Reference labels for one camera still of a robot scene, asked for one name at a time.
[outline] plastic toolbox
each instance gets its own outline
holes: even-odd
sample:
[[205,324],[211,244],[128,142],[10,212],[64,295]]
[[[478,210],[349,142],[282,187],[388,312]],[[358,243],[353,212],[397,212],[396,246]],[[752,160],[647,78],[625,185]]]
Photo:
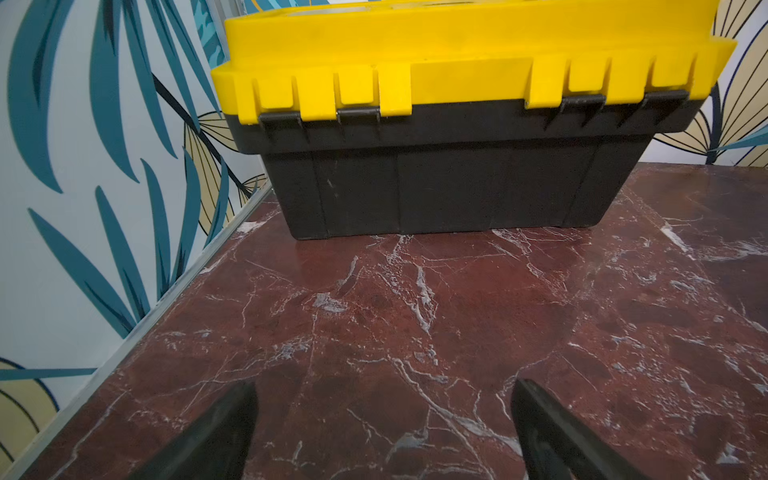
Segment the plastic toolbox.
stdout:
[[735,48],[717,0],[372,2],[227,20],[213,70],[297,239],[600,221]]

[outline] yellow toolbox lid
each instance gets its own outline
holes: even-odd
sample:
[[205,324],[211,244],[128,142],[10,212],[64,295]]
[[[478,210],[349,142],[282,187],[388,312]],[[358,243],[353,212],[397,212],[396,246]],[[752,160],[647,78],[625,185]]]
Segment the yellow toolbox lid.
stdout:
[[231,61],[212,72],[225,114],[303,121],[378,106],[646,91],[707,97],[736,47],[711,36],[718,0],[431,0],[285,8],[226,21]]

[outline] red marble surface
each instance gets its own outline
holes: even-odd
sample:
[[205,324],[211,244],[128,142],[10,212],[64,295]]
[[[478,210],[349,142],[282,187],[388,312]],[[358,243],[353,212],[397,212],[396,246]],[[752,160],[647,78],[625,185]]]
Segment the red marble surface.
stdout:
[[767,477],[766,193],[646,164],[591,229],[304,242],[272,197],[25,478],[123,478],[243,379],[247,480],[524,478],[518,376],[654,478]]

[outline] beige leaf pattern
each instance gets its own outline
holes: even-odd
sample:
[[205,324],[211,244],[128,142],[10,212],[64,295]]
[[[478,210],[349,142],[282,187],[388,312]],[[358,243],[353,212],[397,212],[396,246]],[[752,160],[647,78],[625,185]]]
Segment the beige leaf pattern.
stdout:
[[[219,172],[214,156],[189,125],[184,125],[184,149],[189,152],[194,166],[197,168],[197,175],[200,177],[200,227],[208,235],[210,224],[216,211],[216,202],[219,198],[221,172]],[[224,226],[233,217],[232,203],[229,202]]]
[[[251,177],[243,182],[243,186],[248,191],[248,195],[253,195],[253,192],[259,190],[266,183],[266,174],[259,174],[255,177]],[[241,190],[240,191],[240,206],[243,206],[248,201],[248,197]]]
[[202,114],[197,120],[200,122],[200,129],[202,131],[216,139],[224,147],[238,151],[229,125],[227,125],[227,121],[223,117],[219,116],[219,112],[209,111],[206,114]]
[[768,28],[753,39],[733,74],[723,103],[723,135],[728,145],[755,131],[768,118]]
[[[0,359],[0,369],[17,369]],[[0,477],[56,416],[49,392],[35,380],[0,382]]]
[[710,147],[710,125],[704,113],[699,110],[686,130],[673,134],[658,134],[656,139],[692,154],[706,155]]
[[768,165],[768,145],[758,145],[752,148],[739,160],[737,165],[739,167],[765,167]]
[[735,38],[762,0],[722,0],[712,27],[712,35]]

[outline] wall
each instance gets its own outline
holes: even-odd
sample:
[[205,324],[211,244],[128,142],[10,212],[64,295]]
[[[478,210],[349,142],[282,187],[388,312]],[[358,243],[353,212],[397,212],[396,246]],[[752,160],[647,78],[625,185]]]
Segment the wall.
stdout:
[[0,475],[265,181],[222,61],[201,0],[0,0]]
[[768,165],[768,2],[721,0],[713,35],[735,38],[712,95],[684,132],[657,135],[641,161]]

